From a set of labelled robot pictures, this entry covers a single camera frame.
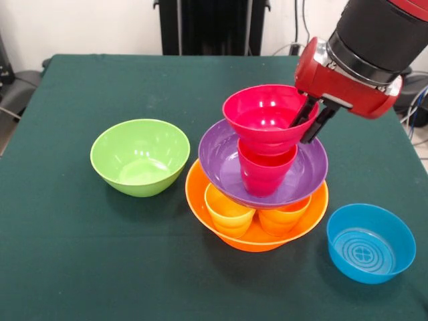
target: pink bowl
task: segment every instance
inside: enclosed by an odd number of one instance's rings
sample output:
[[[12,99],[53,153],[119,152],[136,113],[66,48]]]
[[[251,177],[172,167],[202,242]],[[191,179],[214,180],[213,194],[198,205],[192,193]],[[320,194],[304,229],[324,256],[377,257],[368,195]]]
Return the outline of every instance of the pink bowl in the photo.
[[[307,122],[288,128],[305,100],[293,86],[250,87],[225,101],[223,115],[253,152],[279,155],[297,144],[315,121],[318,103]]]

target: green bowl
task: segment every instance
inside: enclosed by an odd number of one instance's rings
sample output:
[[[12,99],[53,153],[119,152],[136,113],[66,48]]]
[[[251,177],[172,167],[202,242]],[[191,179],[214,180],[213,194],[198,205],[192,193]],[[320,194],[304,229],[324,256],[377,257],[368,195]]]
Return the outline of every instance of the green bowl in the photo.
[[[185,133],[156,119],[136,119],[103,132],[91,148],[95,171],[118,191],[149,197],[180,175],[190,154]]]

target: purple plate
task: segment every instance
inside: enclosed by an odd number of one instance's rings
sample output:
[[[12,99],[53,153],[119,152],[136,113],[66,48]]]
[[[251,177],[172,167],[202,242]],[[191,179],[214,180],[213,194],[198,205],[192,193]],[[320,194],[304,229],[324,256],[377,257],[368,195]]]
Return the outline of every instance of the purple plate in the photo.
[[[242,182],[238,135],[226,119],[214,124],[199,144],[199,160],[208,179],[234,201],[256,209],[274,209],[311,195],[327,175],[328,159],[321,142],[299,144],[297,157],[278,190],[268,197],[249,194]]]

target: plastic bowl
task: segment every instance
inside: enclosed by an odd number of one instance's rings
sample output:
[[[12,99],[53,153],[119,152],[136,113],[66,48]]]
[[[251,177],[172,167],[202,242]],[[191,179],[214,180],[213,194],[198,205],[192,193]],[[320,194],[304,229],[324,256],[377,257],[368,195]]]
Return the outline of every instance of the plastic bowl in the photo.
[[[321,142],[299,144],[292,167],[275,193],[256,197],[247,192],[241,177],[237,151],[238,135],[220,120],[203,135],[199,143],[199,159],[209,180],[235,202],[253,209],[276,209],[311,195],[327,175],[328,159]]]
[[[289,128],[306,97],[293,86],[262,85],[250,87],[230,96],[223,105],[223,115],[251,146],[254,152],[276,155],[297,144],[315,121],[319,105],[307,122]]]
[[[118,191],[149,197],[177,179],[189,154],[189,140],[176,126],[136,119],[103,132],[92,145],[90,159],[95,171]]]
[[[211,215],[204,201],[204,192],[209,184],[199,160],[196,160],[186,178],[186,198],[195,217],[225,243],[235,249],[248,252],[264,252],[275,249],[287,242],[293,241],[309,233],[323,218],[328,204],[328,187],[324,181],[312,194],[312,200],[305,215],[294,228],[280,237],[267,234],[260,226],[258,215],[254,215],[253,222],[247,233],[239,239],[227,236],[216,230]]]
[[[327,224],[328,251],[349,278],[380,284],[406,270],[415,259],[410,229],[390,211],[351,204],[335,211]]]

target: blue bowl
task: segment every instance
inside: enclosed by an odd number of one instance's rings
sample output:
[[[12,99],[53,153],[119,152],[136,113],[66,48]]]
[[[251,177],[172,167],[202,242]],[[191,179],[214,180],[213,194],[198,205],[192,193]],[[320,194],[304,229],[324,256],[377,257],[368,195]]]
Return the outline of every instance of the blue bowl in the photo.
[[[328,252],[349,278],[379,284],[407,269],[415,259],[410,229],[390,211],[368,204],[339,208],[327,223]]]

